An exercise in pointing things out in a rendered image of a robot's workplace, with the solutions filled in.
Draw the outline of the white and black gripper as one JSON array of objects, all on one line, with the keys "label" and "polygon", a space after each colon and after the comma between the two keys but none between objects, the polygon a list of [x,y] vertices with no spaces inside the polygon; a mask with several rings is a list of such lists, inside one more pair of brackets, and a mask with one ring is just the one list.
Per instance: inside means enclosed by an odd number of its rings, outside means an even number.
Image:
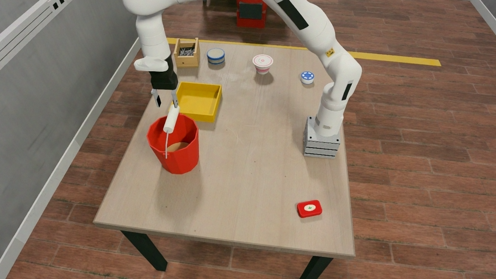
[{"label": "white and black gripper", "polygon": [[[141,43],[141,42],[140,42]],[[157,107],[160,107],[161,100],[157,90],[172,90],[172,102],[175,108],[178,107],[176,91],[178,79],[172,63],[171,50],[168,40],[165,39],[159,45],[146,46],[141,43],[143,59],[134,62],[134,67],[138,71],[149,71],[151,75],[151,85]]]}]

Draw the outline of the white yogurt cup with pink band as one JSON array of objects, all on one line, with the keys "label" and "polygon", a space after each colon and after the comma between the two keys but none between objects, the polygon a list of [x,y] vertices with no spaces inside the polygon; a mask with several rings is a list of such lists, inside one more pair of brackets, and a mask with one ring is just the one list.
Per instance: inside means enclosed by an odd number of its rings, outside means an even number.
[{"label": "white yogurt cup with pink band", "polygon": [[269,55],[256,55],[253,58],[253,63],[258,74],[267,74],[273,63],[273,59]]}]

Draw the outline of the small wooden crate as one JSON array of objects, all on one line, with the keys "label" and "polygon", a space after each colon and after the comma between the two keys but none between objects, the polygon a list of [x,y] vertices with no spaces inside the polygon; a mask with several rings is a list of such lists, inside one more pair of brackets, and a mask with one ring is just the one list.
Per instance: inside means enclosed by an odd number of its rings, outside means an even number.
[{"label": "small wooden crate", "polygon": [[200,43],[198,38],[195,39],[196,42],[180,42],[180,38],[177,38],[174,51],[177,68],[199,67]]}]

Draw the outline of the blue and grey round tin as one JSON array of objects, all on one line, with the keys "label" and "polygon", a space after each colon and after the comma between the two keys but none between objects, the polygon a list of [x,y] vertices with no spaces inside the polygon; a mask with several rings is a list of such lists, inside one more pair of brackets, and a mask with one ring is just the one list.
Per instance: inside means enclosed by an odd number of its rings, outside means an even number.
[{"label": "blue and grey round tin", "polygon": [[222,49],[214,48],[207,52],[208,62],[212,65],[220,65],[225,61],[225,52]]}]

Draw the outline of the red mint tin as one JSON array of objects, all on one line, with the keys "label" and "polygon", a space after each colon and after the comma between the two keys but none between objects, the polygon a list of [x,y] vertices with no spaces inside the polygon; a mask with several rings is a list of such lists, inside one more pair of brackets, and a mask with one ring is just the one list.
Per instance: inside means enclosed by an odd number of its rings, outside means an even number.
[{"label": "red mint tin", "polygon": [[299,203],[296,208],[301,218],[313,217],[322,213],[322,208],[318,200]]}]

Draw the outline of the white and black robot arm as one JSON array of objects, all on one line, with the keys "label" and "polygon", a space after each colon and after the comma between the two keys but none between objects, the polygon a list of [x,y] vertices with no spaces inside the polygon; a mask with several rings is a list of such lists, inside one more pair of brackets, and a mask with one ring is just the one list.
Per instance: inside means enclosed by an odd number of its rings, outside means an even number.
[{"label": "white and black robot arm", "polygon": [[[122,0],[135,23],[140,42],[159,45],[166,39],[162,10],[196,0]],[[292,30],[300,42],[315,53],[333,82],[322,92],[313,128],[325,137],[338,134],[349,97],[361,78],[362,68],[337,42],[325,13],[307,0],[263,0]]]}]

